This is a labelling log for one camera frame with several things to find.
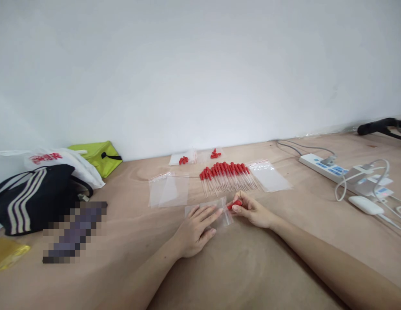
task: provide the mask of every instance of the forearm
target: forearm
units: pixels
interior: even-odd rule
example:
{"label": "forearm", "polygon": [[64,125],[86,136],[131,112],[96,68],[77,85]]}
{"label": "forearm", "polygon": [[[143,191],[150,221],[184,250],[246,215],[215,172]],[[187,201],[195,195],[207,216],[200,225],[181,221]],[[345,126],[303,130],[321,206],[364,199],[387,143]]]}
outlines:
{"label": "forearm", "polygon": [[352,309],[401,309],[401,289],[367,265],[275,217],[271,229]]}
{"label": "forearm", "polygon": [[119,301],[113,309],[146,309],[163,279],[180,258],[173,242],[166,242],[121,288]]}

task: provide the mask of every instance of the striped bag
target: striped bag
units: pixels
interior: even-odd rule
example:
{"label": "striped bag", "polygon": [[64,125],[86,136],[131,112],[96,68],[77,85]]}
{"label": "striped bag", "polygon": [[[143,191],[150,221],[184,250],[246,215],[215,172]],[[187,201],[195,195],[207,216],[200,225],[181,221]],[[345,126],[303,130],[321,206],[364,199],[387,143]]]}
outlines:
{"label": "striped bag", "polygon": [[[91,187],[72,176],[73,171],[73,166],[60,164],[39,167],[3,181],[0,184],[0,223],[5,234],[21,236],[34,233],[69,215],[70,208],[75,208],[75,202],[80,201],[72,181],[88,189],[88,197],[91,197]],[[18,180],[6,187],[18,176]]]}

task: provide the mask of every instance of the lime green bag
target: lime green bag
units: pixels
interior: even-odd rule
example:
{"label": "lime green bag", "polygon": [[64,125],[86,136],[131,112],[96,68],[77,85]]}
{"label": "lime green bag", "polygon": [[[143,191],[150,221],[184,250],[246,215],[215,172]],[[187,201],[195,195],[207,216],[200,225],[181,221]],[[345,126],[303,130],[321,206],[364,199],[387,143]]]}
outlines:
{"label": "lime green bag", "polygon": [[108,177],[123,161],[110,141],[76,144],[70,146],[69,149],[74,151],[87,150],[88,153],[81,156],[97,169],[103,179]]}

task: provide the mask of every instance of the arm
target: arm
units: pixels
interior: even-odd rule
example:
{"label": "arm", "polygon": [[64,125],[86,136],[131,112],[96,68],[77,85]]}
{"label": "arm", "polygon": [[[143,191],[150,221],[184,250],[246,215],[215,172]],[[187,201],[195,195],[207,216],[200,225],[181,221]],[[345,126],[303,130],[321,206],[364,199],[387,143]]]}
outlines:
{"label": "arm", "polygon": [[401,309],[401,289],[385,277],[306,231],[270,212],[244,192],[233,211],[255,226],[278,234],[301,259],[352,309]]}
{"label": "arm", "polygon": [[214,209],[193,208],[174,236],[126,280],[115,305],[108,307],[106,304],[101,309],[122,309],[124,305],[126,309],[146,309],[174,263],[199,253],[215,235],[215,229],[205,232],[205,228],[222,214],[222,209],[212,214]]}

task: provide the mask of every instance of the power strip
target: power strip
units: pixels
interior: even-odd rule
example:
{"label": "power strip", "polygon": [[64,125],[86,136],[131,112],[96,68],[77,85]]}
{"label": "power strip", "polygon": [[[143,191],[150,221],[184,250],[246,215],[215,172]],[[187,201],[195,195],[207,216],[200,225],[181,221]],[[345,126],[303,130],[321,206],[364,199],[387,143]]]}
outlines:
{"label": "power strip", "polygon": [[[303,163],[305,166],[311,168],[312,170],[315,170],[316,172],[322,174],[324,177],[327,177],[328,179],[330,179],[331,181],[335,182],[335,183],[340,183],[343,181],[342,176],[345,175],[348,170],[344,169],[343,167],[337,166],[337,165],[333,165],[331,167],[328,167],[324,164],[321,163],[321,160],[323,160],[323,158],[316,156],[314,154],[306,154],[306,155],[302,155],[299,158],[299,162]],[[356,184],[350,184],[347,182],[347,190],[353,192],[356,195],[360,195],[360,196],[365,196],[364,194],[358,192],[355,187],[361,183],[363,183],[365,181],[365,179],[360,180],[358,183]],[[394,192],[389,190],[388,188],[385,187],[381,187],[377,192],[377,197],[380,200],[385,200],[386,197],[392,195]],[[376,200],[376,198],[374,196],[370,196],[367,197],[370,200]]]}

